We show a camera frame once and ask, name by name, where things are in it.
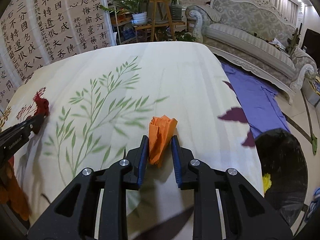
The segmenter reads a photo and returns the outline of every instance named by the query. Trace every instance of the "metal screw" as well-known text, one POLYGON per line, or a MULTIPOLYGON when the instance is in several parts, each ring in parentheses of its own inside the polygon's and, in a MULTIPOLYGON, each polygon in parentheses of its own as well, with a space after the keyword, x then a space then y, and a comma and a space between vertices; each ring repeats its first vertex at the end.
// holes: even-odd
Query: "metal screw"
POLYGON ((228 170, 228 173, 230 175, 237 175, 238 171, 236 169, 234 169, 234 168, 231 168, 231 169, 228 170))
POLYGON ((119 164, 120 164, 121 166, 127 166, 127 165, 129 164, 129 161, 126 160, 126 159, 123 159, 123 160, 119 161, 119 164))
POLYGON ((82 171, 82 174, 84 176, 87 176, 89 175, 90 173, 92 172, 92 170, 90 168, 85 168, 83 171, 82 171))
POLYGON ((200 161, 196 160, 196 159, 191 160, 190 163, 192 166, 199 166, 200 165, 200 161))

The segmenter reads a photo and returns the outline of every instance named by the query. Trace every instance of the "sofa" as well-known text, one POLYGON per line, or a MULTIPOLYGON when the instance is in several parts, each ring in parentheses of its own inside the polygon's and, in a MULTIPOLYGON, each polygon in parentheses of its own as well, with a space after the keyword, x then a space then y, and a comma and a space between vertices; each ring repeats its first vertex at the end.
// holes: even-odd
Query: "sofa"
POLYGON ((269 1, 211 0, 210 6, 190 5, 188 27, 197 42, 287 93, 292 104, 305 78, 314 79, 316 62, 296 48, 291 56, 267 43, 277 38, 285 47, 296 26, 269 1))

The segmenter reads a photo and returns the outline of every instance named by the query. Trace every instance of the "wooden shelf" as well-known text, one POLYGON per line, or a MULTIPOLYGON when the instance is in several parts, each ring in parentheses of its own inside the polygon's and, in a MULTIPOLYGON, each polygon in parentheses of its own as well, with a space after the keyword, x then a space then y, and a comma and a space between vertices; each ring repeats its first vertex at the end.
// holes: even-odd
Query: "wooden shelf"
POLYGON ((136 39, 136 36, 134 36, 134 37, 132 37, 132 38, 130 38, 130 39, 127 39, 127 40, 125 40, 125 41, 120 42, 120 45, 126 44, 127 42, 133 41, 133 40, 135 40, 135 39, 136 39))
POLYGON ((131 20, 125 21, 125 22, 121 22, 121 23, 118 23, 118 24, 112 24, 112 26, 113 27, 117 27, 117 26, 125 25, 125 24, 130 23, 130 22, 131 22, 131 20))
POLYGON ((170 2, 170 0, 149 0, 149 2, 170 2))
MULTIPOLYGON (((172 22, 172 25, 186 25, 185 22, 172 22)), ((161 24, 155 24, 155 27, 162 27, 162 26, 170 26, 170 23, 161 23, 161 24)), ((134 29, 136 31, 143 30, 143 29, 151 29, 152 25, 142 25, 142 26, 135 26, 134 29)))

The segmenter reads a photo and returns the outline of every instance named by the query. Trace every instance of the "yellow object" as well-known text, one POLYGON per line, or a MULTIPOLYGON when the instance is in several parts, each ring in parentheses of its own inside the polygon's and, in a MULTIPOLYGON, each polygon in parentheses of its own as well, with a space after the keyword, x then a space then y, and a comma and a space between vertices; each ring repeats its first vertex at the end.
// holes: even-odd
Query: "yellow object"
POLYGON ((161 167, 163 153, 178 121, 167 116, 153 117, 149 125, 149 162, 161 167))
POLYGON ((263 182, 263 193, 266 194, 266 191, 270 189, 272 183, 271 183, 271 175, 269 173, 266 173, 262 176, 262 182, 263 182))

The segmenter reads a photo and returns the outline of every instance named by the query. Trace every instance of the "wooden stand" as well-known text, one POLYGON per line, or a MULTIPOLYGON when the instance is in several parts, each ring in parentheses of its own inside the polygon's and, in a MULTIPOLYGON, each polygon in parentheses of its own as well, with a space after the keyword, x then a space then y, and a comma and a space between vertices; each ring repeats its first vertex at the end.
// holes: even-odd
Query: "wooden stand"
POLYGON ((126 43, 129 43, 129 42, 133 41, 133 40, 136 40, 136 42, 138 43, 137 32, 136 32, 136 36, 135 36, 135 37, 132 37, 132 38, 127 39, 127 40, 124 40, 124 41, 121 41, 121 39, 120 39, 120 29, 119 29, 119 27, 120 27, 120 26, 123 27, 125 24, 130 23, 130 22, 131 22, 131 19, 128 20, 128 21, 124 21, 124 22, 118 23, 116 6, 114 5, 113 7, 114 7, 114 9, 115 9, 116 24, 112 24, 111 26, 112 26, 112 31, 113 31, 113 32, 115 32, 115 31, 117 30, 117 35, 116 35, 116 36, 118 36, 119 44, 117 44, 117 38, 116 38, 116 45, 126 44, 126 43))
POLYGON ((137 26, 135 27, 135 31, 137 30, 143 30, 143 29, 150 29, 151 28, 151 42, 153 42, 154 36, 155 36, 155 27, 161 27, 161 26, 170 26, 171 33, 172 33, 172 40, 175 41, 175 36, 174 36, 174 25, 185 25, 185 22, 172 22, 171 19, 171 13, 170 13, 170 8, 169 8, 169 2, 170 0, 149 0, 150 3, 153 3, 153 10, 152 10, 152 23, 147 24, 147 25, 142 25, 142 26, 137 26), (158 11, 160 14, 161 19, 163 20, 163 15, 161 11, 161 7, 159 3, 164 3, 165 9, 167 11, 167 17, 168 17, 168 23, 161 23, 161 24, 156 24, 156 9, 158 7, 158 11))

